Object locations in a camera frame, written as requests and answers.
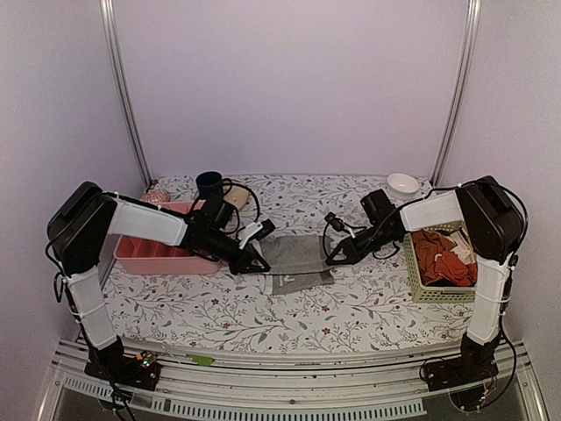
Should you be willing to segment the grey boxer underwear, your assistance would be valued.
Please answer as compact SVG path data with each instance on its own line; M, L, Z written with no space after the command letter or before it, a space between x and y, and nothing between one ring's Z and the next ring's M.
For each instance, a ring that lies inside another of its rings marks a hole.
M285 296L335 283L319 235L263 239L261 255L271 267L265 275L264 293Z

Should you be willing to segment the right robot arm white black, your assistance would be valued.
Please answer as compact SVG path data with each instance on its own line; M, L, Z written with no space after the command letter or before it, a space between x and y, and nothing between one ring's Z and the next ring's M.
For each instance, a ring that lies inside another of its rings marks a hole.
M400 206L382 189L360 203L367 227L352 227L333 213L326 216L327 225L349 233L328 252L327 265L353 265L400 241L413 254L416 295L434 288L472 291L470 323L452 369L460 382L472 382L486 370L503 338L516 252L528 229L522 201L488 175L432 189Z

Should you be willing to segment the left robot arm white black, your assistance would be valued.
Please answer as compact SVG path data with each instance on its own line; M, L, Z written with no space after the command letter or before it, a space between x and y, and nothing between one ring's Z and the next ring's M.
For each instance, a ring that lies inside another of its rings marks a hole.
M234 239L223 230L228 207L222 197L211 195L180 213L84 182L52 216L46 228L45 256L58 269L61 291L97 367L112 381L123 380L131 364L110 321L99 280L106 238L127 236L202 253L227 263L234 275L268 272L271 267L253 241L271 233L273 223L255 221Z

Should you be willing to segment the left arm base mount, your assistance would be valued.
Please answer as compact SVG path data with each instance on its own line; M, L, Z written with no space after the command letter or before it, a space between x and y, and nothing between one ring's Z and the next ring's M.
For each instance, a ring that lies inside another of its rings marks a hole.
M124 355L123 351L109 348L90 353L84 368L84 373L90 377L148 391L156 390L160 372L158 362L146 365L136 357Z

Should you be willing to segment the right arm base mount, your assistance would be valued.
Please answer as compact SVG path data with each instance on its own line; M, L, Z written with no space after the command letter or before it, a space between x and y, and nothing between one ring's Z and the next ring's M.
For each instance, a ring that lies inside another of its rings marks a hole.
M494 358L480 365L469 365L460 356L431 357L419 368L419 377L426 383L429 391L456 388L494 379L499 369Z

